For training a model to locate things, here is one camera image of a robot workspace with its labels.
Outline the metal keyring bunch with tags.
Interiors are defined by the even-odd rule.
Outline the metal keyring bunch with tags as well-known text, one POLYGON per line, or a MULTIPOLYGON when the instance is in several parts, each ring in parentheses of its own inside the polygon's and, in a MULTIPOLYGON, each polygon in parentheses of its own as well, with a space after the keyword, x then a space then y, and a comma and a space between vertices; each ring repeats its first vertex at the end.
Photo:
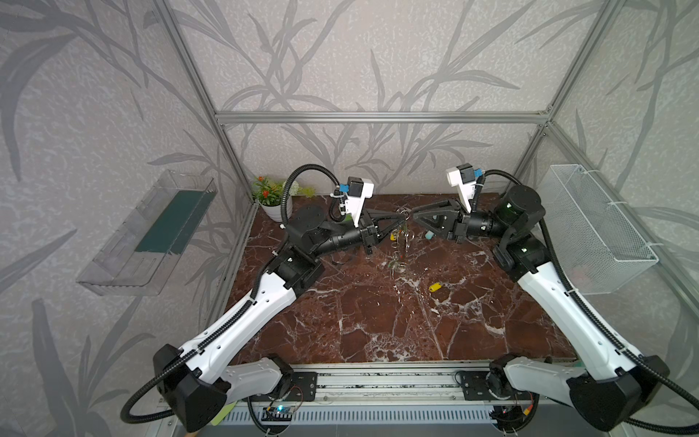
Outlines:
POLYGON ((411 210, 407 208, 399 208, 397 212, 402 215, 405 220, 400 226, 391 233, 391 247, 393 250, 389 267, 391 273, 403 273, 407 269, 408 252, 411 247, 411 242, 414 239, 414 233, 408 226, 408 220, 411 216, 411 210))

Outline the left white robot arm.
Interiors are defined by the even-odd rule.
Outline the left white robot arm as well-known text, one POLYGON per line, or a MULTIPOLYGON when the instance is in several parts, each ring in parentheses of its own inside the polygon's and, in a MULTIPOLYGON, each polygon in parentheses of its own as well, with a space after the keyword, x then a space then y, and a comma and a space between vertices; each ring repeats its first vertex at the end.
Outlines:
POLYGON ((279 358, 235 369, 229 363, 323 275, 324 256, 355 247, 371 253, 405 220, 399 213, 365 209, 357 221, 337 222, 317 205, 298 209, 284 223, 283 244, 260 270, 251 291, 192 340, 156 352, 154 371, 164 377, 156 388, 185 429, 197 432, 225 405, 288 385, 292 371, 279 358))

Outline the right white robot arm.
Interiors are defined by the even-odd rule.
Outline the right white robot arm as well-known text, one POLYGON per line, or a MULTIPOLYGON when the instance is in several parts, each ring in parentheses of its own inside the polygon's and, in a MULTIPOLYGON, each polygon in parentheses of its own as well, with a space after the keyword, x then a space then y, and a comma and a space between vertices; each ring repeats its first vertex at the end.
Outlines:
POLYGON ((539 194, 524 185, 511 187, 491 210, 444 200, 412 213, 415 222, 446 240, 497 240, 493 257, 498 266, 544 309, 582 360, 582 367, 573 368, 506 355, 490 365, 491 393, 504 399, 519 391, 545 396, 608 432, 646 406, 660 383, 626 357, 631 349, 624 340, 583 296, 564 285, 547 244, 533 235, 544 215, 539 194))

